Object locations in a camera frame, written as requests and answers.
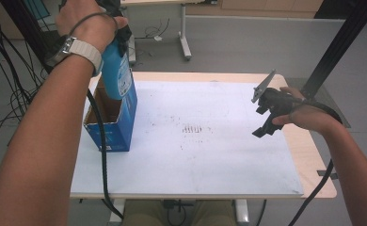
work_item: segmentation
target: finger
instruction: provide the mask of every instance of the finger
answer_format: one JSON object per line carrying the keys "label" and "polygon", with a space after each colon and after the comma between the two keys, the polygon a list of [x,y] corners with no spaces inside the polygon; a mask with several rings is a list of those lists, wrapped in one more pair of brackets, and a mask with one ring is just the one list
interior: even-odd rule
{"label": "finger", "polygon": [[272,123],[275,125],[284,125],[292,122],[290,121],[289,115],[284,115],[284,116],[277,116],[276,118],[272,119]]}
{"label": "finger", "polygon": [[301,94],[301,92],[296,88],[281,87],[279,89],[283,92],[290,93],[293,97],[304,98],[303,94]]}
{"label": "finger", "polygon": [[128,20],[125,17],[119,16],[119,17],[115,17],[114,19],[116,20],[117,25],[118,25],[117,29],[122,29],[123,27],[125,27],[128,24]]}

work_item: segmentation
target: black marks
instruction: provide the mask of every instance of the black marks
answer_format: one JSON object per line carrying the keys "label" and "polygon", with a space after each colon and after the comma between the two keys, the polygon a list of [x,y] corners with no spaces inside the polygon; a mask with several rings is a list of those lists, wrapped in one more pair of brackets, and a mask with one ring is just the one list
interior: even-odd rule
{"label": "black marks", "polygon": [[187,134],[198,134],[198,133],[201,133],[202,131],[202,128],[201,126],[199,125],[186,125],[184,128],[183,128],[183,133],[187,133]]}

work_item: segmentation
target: bottle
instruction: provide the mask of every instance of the bottle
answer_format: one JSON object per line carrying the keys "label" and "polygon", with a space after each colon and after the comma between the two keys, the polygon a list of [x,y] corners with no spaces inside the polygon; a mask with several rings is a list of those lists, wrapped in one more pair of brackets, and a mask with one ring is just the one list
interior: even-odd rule
{"label": "bottle", "polygon": [[114,39],[104,50],[102,59],[102,78],[107,96],[121,100],[133,83],[127,53],[120,54],[119,42]]}

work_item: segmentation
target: white tabletop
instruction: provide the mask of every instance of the white tabletop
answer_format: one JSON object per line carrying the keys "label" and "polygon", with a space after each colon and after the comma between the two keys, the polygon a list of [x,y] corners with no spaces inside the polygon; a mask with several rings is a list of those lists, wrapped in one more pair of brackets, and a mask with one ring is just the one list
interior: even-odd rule
{"label": "white tabletop", "polygon": [[[246,199],[303,194],[285,136],[251,133],[255,83],[136,81],[128,153],[109,153],[113,198]],[[101,154],[83,129],[72,197],[103,196]]]}

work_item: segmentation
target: wristwatch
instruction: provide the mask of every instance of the wristwatch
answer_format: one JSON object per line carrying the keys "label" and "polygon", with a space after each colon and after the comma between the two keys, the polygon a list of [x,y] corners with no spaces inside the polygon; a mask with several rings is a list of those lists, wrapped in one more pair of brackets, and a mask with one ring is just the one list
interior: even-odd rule
{"label": "wristwatch", "polygon": [[72,54],[85,57],[93,64],[93,76],[96,76],[101,72],[102,66],[104,65],[101,52],[99,52],[99,50],[97,50],[93,45],[81,41],[73,36],[60,37],[52,49],[46,54],[45,63],[54,67]]}

